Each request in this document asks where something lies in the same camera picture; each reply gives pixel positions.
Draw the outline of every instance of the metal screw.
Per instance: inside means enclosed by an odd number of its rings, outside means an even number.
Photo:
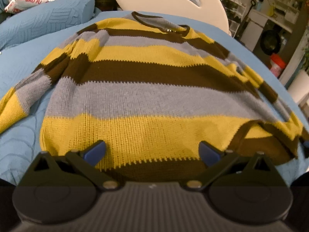
[[[118,187],[118,183],[116,181],[105,181],[103,182],[103,187],[106,189],[115,189]]]
[[[189,188],[201,188],[202,187],[202,183],[200,181],[196,181],[196,180],[191,180],[187,182],[187,186]]]

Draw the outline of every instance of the round door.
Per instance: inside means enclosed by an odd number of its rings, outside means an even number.
[[[274,30],[264,31],[261,35],[261,49],[267,54],[277,54],[281,48],[281,39],[279,34]]]

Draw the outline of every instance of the yellow stripe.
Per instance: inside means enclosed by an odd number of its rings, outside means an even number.
[[[206,36],[205,34],[201,32],[195,32],[192,28],[190,28],[190,31],[188,35],[184,37],[184,39],[192,39],[192,38],[202,38],[205,42],[209,44],[213,44],[215,40],[211,39],[210,37]]]
[[[11,88],[0,101],[0,133],[27,116],[14,92]]]
[[[147,46],[147,47],[132,47],[132,46],[99,46],[100,42],[94,38],[90,41],[80,39],[76,47],[72,51],[70,57],[77,58],[81,53],[86,53],[91,62],[102,60],[116,61],[134,61],[157,63],[169,66],[193,66],[193,65],[209,65],[227,76],[237,76],[246,80],[237,72],[232,72],[225,67],[220,61],[213,56],[202,58],[199,55],[188,55],[177,49],[168,46]]]
[[[273,125],[284,132],[290,140],[294,140],[296,136],[302,134],[303,124],[294,112],[291,112],[290,119],[287,122],[277,121]]]
[[[15,93],[15,89],[13,87],[10,88],[10,90],[2,97],[0,100],[0,113],[3,111],[4,107],[7,104],[7,101],[13,96]]]
[[[243,76],[249,79],[250,83],[253,84],[255,88],[259,88],[260,85],[264,82],[262,77],[257,74],[253,69],[249,66],[246,66],[243,71]]]
[[[40,143],[53,155],[83,150],[99,139],[107,144],[102,169],[143,160],[199,158],[198,144],[206,140],[225,150],[239,127],[249,119],[206,116],[194,118],[127,117],[97,119],[88,114],[75,118],[45,117]]]
[[[55,60],[56,58],[59,58],[63,53],[69,54],[78,40],[74,41],[73,43],[68,44],[63,49],[60,49],[59,47],[54,48],[42,61],[41,65],[48,65],[51,61]]]
[[[261,126],[255,124],[251,127],[245,138],[266,138],[272,136],[271,133],[265,131]]]
[[[98,29],[111,28],[117,30],[142,30],[148,32],[162,33],[161,30],[157,28],[151,28],[140,24],[137,21],[133,21],[126,18],[108,18],[96,23]]]
[[[106,20],[102,20],[100,22],[97,22],[98,29],[104,29],[104,28],[111,28],[111,29],[118,29],[118,30],[141,30],[141,31],[147,31],[147,32],[156,32],[156,33],[163,33],[161,30],[157,28],[151,28],[148,26],[145,26],[137,21],[133,21],[126,18],[108,18]],[[195,32],[192,28],[190,28],[189,33],[183,37],[184,39],[192,39],[192,38],[202,38],[204,41],[206,41],[209,44],[214,43],[215,41],[205,34],[201,32]]]
[[[237,72],[237,65],[232,63],[232,64],[229,64],[228,66],[226,66],[233,74],[234,76],[236,76],[241,82],[245,83],[247,81],[249,81],[249,79],[245,76],[242,76],[241,74],[239,74]]]

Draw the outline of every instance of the blue pillow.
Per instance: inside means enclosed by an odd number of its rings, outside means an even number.
[[[94,7],[95,0],[55,0],[20,12],[0,24],[0,51],[88,22]]]
[[[4,12],[4,8],[10,3],[9,0],[0,0],[0,14]]]

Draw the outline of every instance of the knit sweater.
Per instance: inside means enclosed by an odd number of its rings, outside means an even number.
[[[118,180],[190,179],[206,169],[203,140],[243,156],[263,151],[279,165],[308,138],[277,93],[223,46],[137,12],[90,25],[52,50],[1,99],[0,133],[53,85],[42,150],[64,155],[104,140],[97,168]]]

